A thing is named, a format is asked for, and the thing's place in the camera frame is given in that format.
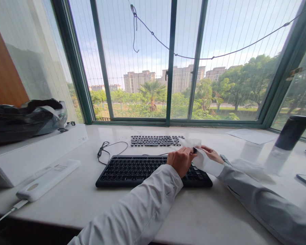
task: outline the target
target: thermos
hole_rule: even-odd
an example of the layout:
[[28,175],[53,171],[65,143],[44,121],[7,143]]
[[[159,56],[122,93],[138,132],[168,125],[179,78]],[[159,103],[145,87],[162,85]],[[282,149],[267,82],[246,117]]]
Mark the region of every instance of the thermos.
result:
[[290,116],[274,144],[284,150],[292,150],[306,129],[306,116]]

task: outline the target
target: wooden wall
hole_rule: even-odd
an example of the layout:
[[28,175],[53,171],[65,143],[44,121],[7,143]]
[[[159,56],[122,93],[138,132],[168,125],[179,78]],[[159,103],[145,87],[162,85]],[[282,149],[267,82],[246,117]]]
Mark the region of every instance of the wooden wall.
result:
[[0,104],[20,107],[27,101],[29,97],[0,34]]

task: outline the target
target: person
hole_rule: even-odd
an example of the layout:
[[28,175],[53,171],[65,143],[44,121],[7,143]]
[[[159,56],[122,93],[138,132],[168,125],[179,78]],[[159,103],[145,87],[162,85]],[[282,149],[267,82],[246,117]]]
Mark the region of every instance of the person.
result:
[[[306,213],[248,175],[236,170],[213,149],[202,146],[207,156],[223,164],[217,178],[241,204],[283,244],[306,244]],[[69,244],[149,244],[163,224],[196,157],[193,148],[168,154],[141,185],[95,217]]]

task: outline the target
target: white box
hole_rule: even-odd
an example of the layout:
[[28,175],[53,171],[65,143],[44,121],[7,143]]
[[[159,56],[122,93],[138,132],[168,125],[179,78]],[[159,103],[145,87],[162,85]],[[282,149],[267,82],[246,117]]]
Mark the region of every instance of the white box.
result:
[[84,124],[67,128],[0,146],[0,187],[18,185],[88,140]]

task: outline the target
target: hand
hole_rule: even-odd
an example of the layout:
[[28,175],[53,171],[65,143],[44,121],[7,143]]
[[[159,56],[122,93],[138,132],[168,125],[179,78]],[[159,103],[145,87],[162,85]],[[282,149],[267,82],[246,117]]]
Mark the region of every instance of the hand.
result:
[[168,154],[167,164],[171,165],[179,174],[180,178],[183,178],[197,154],[193,153],[193,148],[182,147],[178,151],[173,151]]
[[204,146],[204,145],[202,145],[201,147],[196,146],[196,148],[203,150],[208,156],[208,158],[210,158],[211,160],[224,164],[224,161],[222,160],[222,158],[219,156],[219,154],[215,150],[207,146]]

